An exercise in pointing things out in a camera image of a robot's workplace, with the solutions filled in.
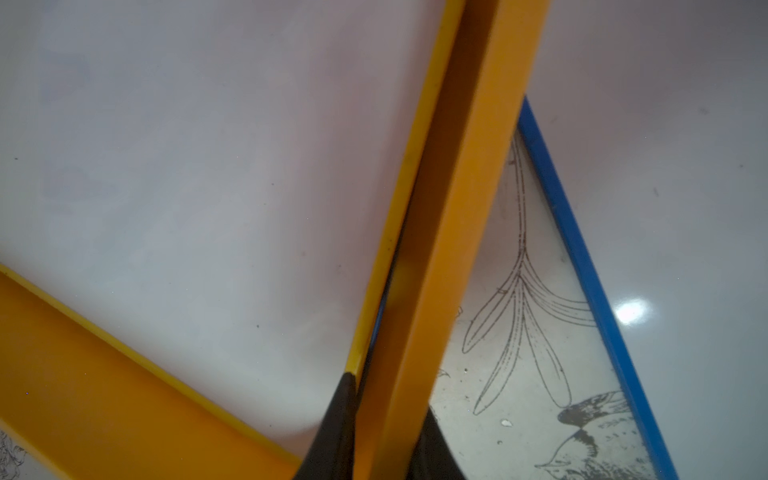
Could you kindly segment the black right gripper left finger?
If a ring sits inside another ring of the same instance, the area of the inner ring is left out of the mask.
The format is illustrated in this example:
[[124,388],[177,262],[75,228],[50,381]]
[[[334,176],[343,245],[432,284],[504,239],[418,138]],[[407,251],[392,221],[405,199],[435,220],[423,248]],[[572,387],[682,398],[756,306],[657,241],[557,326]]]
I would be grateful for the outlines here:
[[358,407],[356,377],[345,372],[294,480],[351,480]]

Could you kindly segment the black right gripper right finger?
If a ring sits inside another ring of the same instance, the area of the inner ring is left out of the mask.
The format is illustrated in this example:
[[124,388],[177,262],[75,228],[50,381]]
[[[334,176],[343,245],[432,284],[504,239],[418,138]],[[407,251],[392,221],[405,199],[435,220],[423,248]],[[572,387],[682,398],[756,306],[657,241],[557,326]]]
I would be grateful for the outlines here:
[[432,410],[428,410],[411,457],[408,480],[464,480]]

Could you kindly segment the yellow plastic storage tray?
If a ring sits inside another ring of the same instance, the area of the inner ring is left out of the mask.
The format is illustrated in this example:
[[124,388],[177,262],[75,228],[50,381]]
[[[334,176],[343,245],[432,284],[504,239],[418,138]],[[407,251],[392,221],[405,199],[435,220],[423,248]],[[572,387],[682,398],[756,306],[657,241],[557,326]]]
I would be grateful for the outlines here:
[[[548,10],[442,2],[337,382],[357,382],[352,479],[407,478]],[[1,435],[62,479],[293,479],[311,446],[292,454],[2,261]]]

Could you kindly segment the yellow-framed whiteboard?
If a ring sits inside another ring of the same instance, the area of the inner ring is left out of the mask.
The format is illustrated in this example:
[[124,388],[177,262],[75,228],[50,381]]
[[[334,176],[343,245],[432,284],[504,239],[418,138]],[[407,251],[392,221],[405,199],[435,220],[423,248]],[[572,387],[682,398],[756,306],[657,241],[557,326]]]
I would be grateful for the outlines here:
[[1,261],[296,456],[442,1],[5,1]]

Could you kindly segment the blue-framed whiteboard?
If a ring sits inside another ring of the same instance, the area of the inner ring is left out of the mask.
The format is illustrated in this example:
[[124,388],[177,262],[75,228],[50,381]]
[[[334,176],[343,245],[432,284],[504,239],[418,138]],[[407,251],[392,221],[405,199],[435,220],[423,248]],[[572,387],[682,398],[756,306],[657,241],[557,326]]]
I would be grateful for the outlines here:
[[379,301],[379,304],[378,304],[378,307],[377,307],[377,310],[376,310],[376,316],[374,318],[374,325],[373,325],[373,329],[372,329],[372,332],[371,332],[371,337],[370,337],[370,341],[369,341],[369,344],[368,344],[368,348],[367,348],[367,351],[366,351],[365,363],[364,363],[365,367],[364,367],[364,369],[367,369],[368,368],[367,366],[370,364],[370,358],[371,358],[373,350],[374,350],[374,345],[375,345],[376,339],[378,337],[378,332],[380,330],[381,321],[382,321],[384,310],[385,310],[385,307],[386,307],[387,298],[388,298],[388,295],[389,295],[390,284],[391,284],[391,282],[388,280],[387,283],[384,286],[384,289],[383,289],[383,292],[382,292],[382,295],[381,295],[381,298],[380,298],[380,301]]
[[767,475],[767,5],[556,1],[528,98],[678,475]]

